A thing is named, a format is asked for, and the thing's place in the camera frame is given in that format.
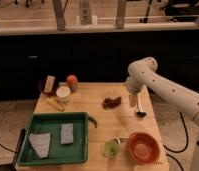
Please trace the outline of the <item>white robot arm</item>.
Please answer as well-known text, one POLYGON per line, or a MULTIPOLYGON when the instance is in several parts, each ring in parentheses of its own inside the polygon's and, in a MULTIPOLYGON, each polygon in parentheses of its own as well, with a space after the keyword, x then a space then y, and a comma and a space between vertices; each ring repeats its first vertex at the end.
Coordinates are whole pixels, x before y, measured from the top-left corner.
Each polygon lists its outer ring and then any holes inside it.
MULTIPOLYGON (((130 63, 129 76, 125 82, 128 92, 137 95, 144 86, 147 86, 164 100, 175 105, 199 126, 199 93, 158 75, 157 68, 158 63, 153 57, 130 63)), ((199 171, 199 134, 190 171, 199 171)))

